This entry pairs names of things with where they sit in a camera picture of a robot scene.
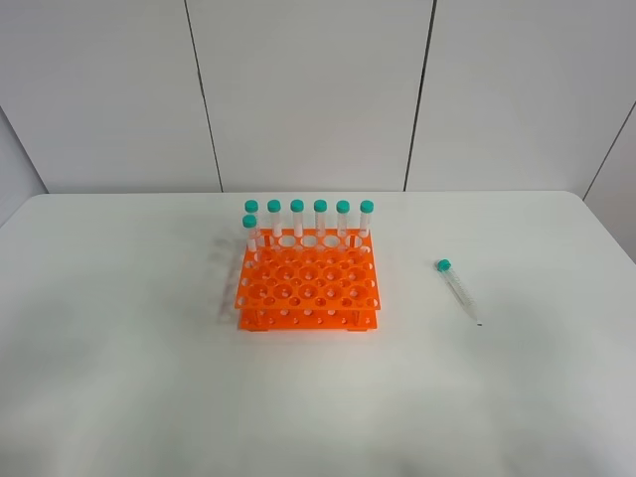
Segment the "second row teal-capped tube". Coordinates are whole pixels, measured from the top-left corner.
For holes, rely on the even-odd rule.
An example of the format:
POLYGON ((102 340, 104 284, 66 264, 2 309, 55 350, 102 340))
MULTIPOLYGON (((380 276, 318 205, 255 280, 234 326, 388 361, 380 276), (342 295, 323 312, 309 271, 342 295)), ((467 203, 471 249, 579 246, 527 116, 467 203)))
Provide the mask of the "second row teal-capped tube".
POLYGON ((254 234, 251 234, 247 229, 246 232, 246 249, 248 252, 252 254, 257 254, 258 252, 258 238, 254 234))

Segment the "teal-capped test tube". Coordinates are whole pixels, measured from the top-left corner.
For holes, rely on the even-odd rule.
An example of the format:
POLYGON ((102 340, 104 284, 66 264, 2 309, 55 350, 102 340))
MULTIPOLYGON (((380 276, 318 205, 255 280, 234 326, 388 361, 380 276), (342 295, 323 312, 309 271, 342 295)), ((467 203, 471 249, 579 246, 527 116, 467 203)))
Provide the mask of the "teal-capped test tube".
POLYGON ((482 326, 483 323, 477 316, 475 302, 457 275, 451 262, 446 258, 440 259, 435 263, 435 268, 454 293, 464 312, 475 321, 477 326, 482 326))

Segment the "orange test tube rack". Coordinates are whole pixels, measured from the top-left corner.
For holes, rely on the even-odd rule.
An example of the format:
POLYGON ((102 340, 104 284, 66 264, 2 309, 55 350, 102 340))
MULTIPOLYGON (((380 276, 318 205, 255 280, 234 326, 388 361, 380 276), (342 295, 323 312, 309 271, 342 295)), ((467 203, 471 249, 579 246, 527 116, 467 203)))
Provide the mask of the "orange test tube rack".
POLYGON ((303 238, 284 229, 261 231, 256 249, 244 252, 235 299, 245 331, 378 328, 381 297, 371 236, 351 229, 340 238, 313 229, 303 238))

